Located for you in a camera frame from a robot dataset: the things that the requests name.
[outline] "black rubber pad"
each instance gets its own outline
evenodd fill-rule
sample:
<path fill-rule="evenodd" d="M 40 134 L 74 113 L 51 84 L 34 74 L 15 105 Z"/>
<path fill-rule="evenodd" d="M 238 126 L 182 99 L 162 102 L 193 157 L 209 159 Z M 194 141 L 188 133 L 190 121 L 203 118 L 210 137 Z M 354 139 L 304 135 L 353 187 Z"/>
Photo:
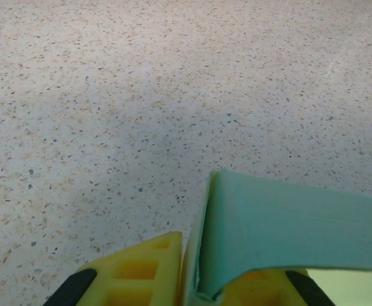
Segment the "black rubber pad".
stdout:
<path fill-rule="evenodd" d="M 310 277 L 296 271 L 286 271 L 285 274 L 308 306 L 335 306 Z"/>
<path fill-rule="evenodd" d="M 75 306 L 96 276 L 94 269 L 70 275 L 43 306 Z"/>

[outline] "terrazzo floor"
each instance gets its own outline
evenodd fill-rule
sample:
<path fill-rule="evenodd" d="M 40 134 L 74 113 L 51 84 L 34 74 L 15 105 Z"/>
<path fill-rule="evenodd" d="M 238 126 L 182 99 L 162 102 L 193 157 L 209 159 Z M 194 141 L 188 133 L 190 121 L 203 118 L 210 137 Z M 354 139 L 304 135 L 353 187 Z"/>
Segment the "terrazzo floor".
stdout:
<path fill-rule="evenodd" d="M 220 168 L 372 196 L 372 0 L 0 0 L 0 305 L 186 241 Z"/>

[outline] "floor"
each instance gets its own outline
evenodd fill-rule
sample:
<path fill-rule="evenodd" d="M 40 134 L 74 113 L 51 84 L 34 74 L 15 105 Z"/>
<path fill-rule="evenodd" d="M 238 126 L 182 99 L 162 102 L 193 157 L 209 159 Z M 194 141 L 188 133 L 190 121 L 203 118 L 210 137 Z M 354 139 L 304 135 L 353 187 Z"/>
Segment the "floor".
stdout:
<path fill-rule="evenodd" d="M 220 168 L 372 196 L 372 0 L 0 0 L 0 305 L 186 241 Z"/>

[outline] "speckled floor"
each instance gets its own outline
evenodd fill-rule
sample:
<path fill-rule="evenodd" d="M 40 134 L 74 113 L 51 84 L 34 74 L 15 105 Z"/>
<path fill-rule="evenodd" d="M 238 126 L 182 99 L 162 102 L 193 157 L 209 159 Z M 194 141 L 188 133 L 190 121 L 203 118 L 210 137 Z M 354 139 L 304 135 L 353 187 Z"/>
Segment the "speckled floor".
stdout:
<path fill-rule="evenodd" d="M 186 239 L 222 167 L 372 196 L 372 0 L 0 0 L 0 305 Z"/>

